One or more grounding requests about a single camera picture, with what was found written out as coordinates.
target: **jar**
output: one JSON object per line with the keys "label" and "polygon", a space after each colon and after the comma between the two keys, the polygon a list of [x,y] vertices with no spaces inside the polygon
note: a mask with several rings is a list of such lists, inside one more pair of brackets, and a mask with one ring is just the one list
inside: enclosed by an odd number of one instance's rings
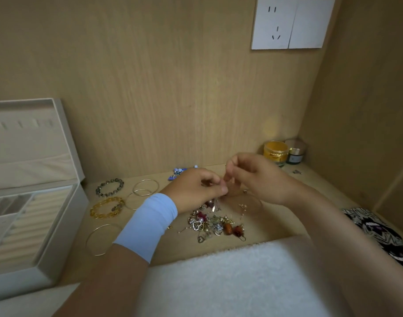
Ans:
{"label": "jar", "polygon": [[289,147],[288,164],[299,164],[306,152],[307,145],[300,139],[289,139],[285,143]]}
{"label": "jar", "polygon": [[288,157],[288,146],[282,141],[268,141],[263,145],[263,155],[283,167]]}

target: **wrist sleeve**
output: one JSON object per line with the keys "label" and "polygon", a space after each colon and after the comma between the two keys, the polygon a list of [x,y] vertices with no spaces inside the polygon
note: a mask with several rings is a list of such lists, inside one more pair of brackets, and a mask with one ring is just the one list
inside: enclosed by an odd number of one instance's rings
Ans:
{"label": "wrist sleeve", "polygon": [[154,194],[135,211],[114,243],[134,251],[150,263],[160,238],[177,215],[177,207],[171,198]]}

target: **gray beaded bracelet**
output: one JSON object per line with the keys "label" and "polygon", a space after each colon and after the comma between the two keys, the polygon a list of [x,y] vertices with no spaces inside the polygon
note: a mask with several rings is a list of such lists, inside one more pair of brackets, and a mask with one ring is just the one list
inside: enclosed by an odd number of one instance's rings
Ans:
{"label": "gray beaded bracelet", "polygon": [[[103,194],[100,192],[100,190],[102,189],[103,186],[109,185],[109,183],[113,183],[113,182],[119,182],[119,184],[120,184],[119,187],[116,188],[114,191],[108,192],[106,194]],[[124,182],[121,179],[118,179],[118,178],[110,179],[108,181],[101,183],[100,186],[98,186],[96,188],[96,195],[98,195],[99,197],[110,197],[110,196],[116,194],[118,191],[120,191],[123,186],[124,186]]]}

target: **patterned cloth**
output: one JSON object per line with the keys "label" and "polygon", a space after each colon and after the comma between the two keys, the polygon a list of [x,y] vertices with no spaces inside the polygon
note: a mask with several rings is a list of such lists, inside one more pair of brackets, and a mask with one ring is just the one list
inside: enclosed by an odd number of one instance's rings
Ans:
{"label": "patterned cloth", "polygon": [[376,240],[384,251],[403,266],[403,238],[390,228],[378,216],[367,209],[342,209],[356,226]]}

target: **jewelry box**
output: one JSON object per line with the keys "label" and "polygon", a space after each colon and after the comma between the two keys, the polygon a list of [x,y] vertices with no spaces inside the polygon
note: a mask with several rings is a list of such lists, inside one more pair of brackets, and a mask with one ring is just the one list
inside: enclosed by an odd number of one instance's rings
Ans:
{"label": "jewelry box", "polygon": [[60,277],[88,199],[59,99],[0,101],[0,299]]}

